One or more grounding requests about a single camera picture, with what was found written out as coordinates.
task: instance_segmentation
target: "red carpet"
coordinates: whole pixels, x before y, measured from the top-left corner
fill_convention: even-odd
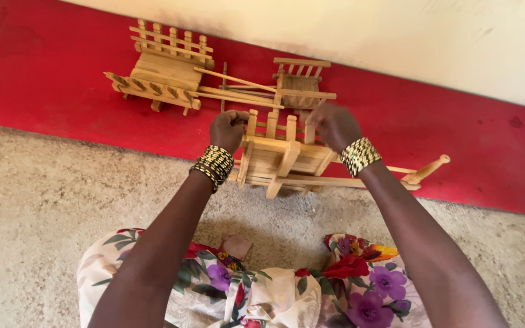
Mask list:
[[[0,125],[186,159],[208,144],[220,101],[200,111],[125,101],[103,72],[128,76],[139,54],[136,20],[52,0],[0,1]],[[293,55],[208,37],[215,71],[273,84],[275,56]],[[409,80],[333,65],[321,91],[336,92],[386,164],[418,169],[451,162],[423,180],[420,197],[525,213],[525,107]],[[221,79],[205,77],[217,87]],[[250,106],[226,103],[227,109]],[[268,108],[256,108],[266,117]],[[289,110],[282,110],[284,124]],[[325,175],[347,176],[331,164]]]

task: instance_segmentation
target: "gold and black bangle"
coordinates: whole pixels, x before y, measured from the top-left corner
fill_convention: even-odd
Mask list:
[[[362,169],[376,160],[381,160],[382,156],[376,151],[368,138],[364,137],[347,146],[340,158],[349,174],[356,177]]]
[[[230,175],[233,166],[234,159],[229,152],[224,148],[210,145],[206,147],[204,154],[196,160],[195,165],[190,168],[190,172],[198,170],[206,174],[214,182],[214,192],[216,192],[218,186],[224,183]]]

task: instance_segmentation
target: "concrete floor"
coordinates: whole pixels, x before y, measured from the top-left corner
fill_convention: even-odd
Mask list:
[[[75,269],[110,230],[147,227],[190,162],[0,127],[0,327],[77,327]],[[525,327],[525,215],[419,200],[485,279],[512,327]],[[239,232],[245,265],[319,268],[324,234],[347,232],[393,245],[365,190],[324,188],[265,199],[264,188],[227,183],[194,240],[217,246]]]

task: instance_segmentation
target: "wooden toy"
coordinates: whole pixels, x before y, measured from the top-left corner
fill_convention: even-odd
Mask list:
[[[360,179],[322,177],[331,162],[341,163],[331,148],[316,140],[315,129],[306,126],[297,128],[297,118],[289,115],[287,125],[278,125],[278,113],[268,113],[266,123],[257,121],[257,110],[250,110],[250,118],[243,137],[242,159],[235,160],[235,169],[229,180],[266,186],[266,197],[273,199],[281,188],[299,190],[305,196],[309,191],[317,191],[320,186],[343,186],[365,188]],[[266,128],[256,132],[257,127]],[[433,173],[442,164],[449,162],[447,155],[421,168],[420,170],[388,166],[390,171],[407,173],[400,183],[408,190],[418,190],[420,181]]]

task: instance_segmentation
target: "woman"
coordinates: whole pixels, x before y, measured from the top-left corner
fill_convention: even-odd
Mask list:
[[[402,258],[356,236],[326,235],[332,255],[323,272],[250,272],[193,243],[248,118],[241,111],[216,116],[211,145],[149,228],[121,229],[84,254],[82,327],[162,327],[164,317],[183,327],[507,327],[465,254],[384,166],[345,108],[324,105],[307,123],[366,184]]]

